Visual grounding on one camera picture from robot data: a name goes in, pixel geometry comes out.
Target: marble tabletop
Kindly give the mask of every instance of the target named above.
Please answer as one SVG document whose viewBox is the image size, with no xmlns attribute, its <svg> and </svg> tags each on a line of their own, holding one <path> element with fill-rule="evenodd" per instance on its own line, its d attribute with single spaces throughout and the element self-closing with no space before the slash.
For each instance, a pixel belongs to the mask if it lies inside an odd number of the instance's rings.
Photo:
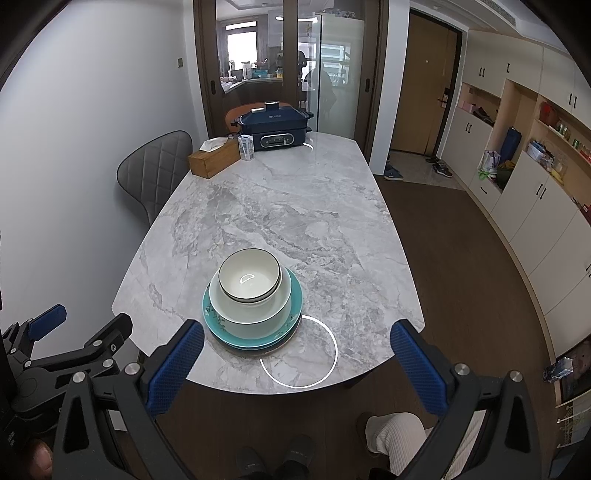
<svg viewBox="0 0 591 480">
<path fill-rule="evenodd" d="M 228 351 L 201 313 L 217 268 L 248 247 L 272 252 L 304 294 L 294 336 L 261 359 Z M 319 133 L 209 180 L 189 173 L 137 251 L 113 312 L 131 316 L 131 339 L 147 354 L 186 319 L 201 321 L 206 343 L 189 380 L 251 394 L 351 379 L 392 357 L 394 322 L 424 327 L 398 233 L 357 143 Z"/>
</svg>

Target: ceiling air vent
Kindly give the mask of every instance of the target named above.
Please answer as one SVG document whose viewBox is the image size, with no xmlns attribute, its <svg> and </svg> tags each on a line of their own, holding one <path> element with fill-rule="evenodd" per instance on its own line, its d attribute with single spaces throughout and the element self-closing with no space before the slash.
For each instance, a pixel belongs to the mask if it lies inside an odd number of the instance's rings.
<svg viewBox="0 0 591 480">
<path fill-rule="evenodd" d="M 513 15 L 511 15 L 503 7 L 501 7 L 498 3 L 496 3 L 492 0 L 480 0 L 480 2 L 485 4 L 487 7 L 492 8 L 495 12 L 497 12 L 500 16 L 502 16 L 505 20 L 507 20 L 514 27 L 517 26 L 517 23 L 515 22 L 515 17 Z"/>
</svg>

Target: ribbed white fabric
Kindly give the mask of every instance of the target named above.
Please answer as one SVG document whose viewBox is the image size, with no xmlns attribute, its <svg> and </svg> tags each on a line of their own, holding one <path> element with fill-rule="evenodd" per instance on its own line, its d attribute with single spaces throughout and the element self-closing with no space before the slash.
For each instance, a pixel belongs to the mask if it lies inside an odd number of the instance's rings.
<svg viewBox="0 0 591 480">
<path fill-rule="evenodd" d="M 474 412 L 445 480 L 451 480 L 462 472 L 478 437 L 485 413 L 486 410 Z M 424 430 L 421 420 L 412 413 L 392 413 L 383 417 L 371 417 L 365 426 L 365 439 L 369 450 L 388 455 L 390 471 L 400 475 L 431 431 L 432 429 Z"/>
</svg>

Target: floor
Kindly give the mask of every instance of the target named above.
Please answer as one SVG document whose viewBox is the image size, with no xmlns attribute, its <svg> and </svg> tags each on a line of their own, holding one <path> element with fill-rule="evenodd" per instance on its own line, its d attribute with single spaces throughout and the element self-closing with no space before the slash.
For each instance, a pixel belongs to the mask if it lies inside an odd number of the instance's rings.
<svg viewBox="0 0 591 480">
<path fill-rule="evenodd" d="M 390 163 L 402 174 L 403 181 L 462 190 L 453 177 L 449 179 L 435 173 L 433 164 L 426 162 L 423 155 L 391 150 Z"/>
<path fill-rule="evenodd" d="M 413 272 L 426 322 L 422 335 L 452 362 L 467 363 L 479 374 L 504 376 L 511 369 L 524 374 L 547 472 L 557 433 L 553 387 L 540 380 L 549 358 L 527 290 L 503 244 L 464 191 L 383 179 L 378 184 Z M 273 470 L 291 436 L 306 433 L 316 442 L 311 479 L 366 479 L 369 469 L 384 466 L 386 459 L 372 459 L 362 449 L 354 422 L 363 411 L 410 411 L 425 427 L 436 420 L 392 359 L 349 389 L 334 385 L 255 396 L 187 382 L 158 422 L 196 478 L 237 476 L 234 454 L 243 445 L 254 447 Z M 147 478 L 128 439 L 122 441 L 136 474 Z"/>
</svg>

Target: wooden tissue box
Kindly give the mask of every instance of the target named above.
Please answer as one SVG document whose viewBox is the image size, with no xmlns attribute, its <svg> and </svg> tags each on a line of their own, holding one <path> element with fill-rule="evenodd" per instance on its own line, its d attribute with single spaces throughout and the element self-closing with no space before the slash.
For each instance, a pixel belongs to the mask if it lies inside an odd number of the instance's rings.
<svg viewBox="0 0 591 480">
<path fill-rule="evenodd" d="M 189 155 L 189 167 L 193 175 L 210 179 L 240 160 L 238 139 L 229 138 L 220 148 L 212 152 L 196 151 Z"/>
</svg>

